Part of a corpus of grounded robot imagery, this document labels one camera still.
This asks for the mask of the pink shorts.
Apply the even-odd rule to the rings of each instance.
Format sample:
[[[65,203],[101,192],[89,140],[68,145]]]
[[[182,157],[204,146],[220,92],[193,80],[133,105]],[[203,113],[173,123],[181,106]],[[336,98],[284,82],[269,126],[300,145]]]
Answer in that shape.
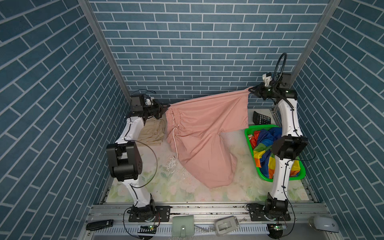
[[[181,165],[212,189],[230,185],[237,158],[221,134],[248,128],[249,90],[172,104],[166,111],[167,142]]]

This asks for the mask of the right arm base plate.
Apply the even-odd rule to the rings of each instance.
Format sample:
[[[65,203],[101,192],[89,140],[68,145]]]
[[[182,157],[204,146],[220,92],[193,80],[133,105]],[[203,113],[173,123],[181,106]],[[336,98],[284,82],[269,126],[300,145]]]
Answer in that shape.
[[[291,216],[287,208],[267,208],[261,204],[247,204],[246,210],[249,211],[252,222],[262,221],[290,221]]]

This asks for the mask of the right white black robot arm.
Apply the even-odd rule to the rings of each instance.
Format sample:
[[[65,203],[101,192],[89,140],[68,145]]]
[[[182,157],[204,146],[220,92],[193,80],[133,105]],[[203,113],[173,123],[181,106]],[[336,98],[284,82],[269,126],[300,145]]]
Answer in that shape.
[[[277,86],[259,84],[249,88],[258,98],[276,100],[282,118],[282,137],[272,144],[276,168],[273,188],[268,193],[264,205],[250,206],[252,221],[290,221],[288,184],[294,161],[309,143],[300,129],[297,114],[297,93],[294,90],[280,89]]]

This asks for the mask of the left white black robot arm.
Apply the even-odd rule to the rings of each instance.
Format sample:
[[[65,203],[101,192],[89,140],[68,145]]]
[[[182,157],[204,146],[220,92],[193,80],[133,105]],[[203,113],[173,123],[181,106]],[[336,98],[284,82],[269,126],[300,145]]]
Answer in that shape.
[[[168,222],[170,206],[156,206],[141,177],[143,161],[137,146],[139,135],[146,121],[154,117],[160,119],[170,105],[163,105],[158,100],[151,104],[137,101],[128,113],[126,125],[120,137],[107,145],[106,153],[109,171],[113,178],[121,182],[133,198],[129,208],[129,222]]]

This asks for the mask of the beige drawstring shorts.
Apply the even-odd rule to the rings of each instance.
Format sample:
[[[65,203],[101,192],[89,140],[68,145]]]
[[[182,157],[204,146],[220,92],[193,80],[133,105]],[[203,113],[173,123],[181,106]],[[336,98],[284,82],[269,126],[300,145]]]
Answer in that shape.
[[[159,146],[165,138],[167,120],[165,116],[160,119],[150,118],[139,134],[138,141],[148,146]]]

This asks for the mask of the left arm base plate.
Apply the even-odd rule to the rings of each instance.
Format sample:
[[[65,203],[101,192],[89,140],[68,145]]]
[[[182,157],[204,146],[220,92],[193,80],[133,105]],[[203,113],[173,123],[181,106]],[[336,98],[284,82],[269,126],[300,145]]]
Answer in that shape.
[[[144,222],[169,222],[170,220],[170,206],[146,206],[141,208],[133,208],[130,210],[129,222],[130,223],[144,223]]]

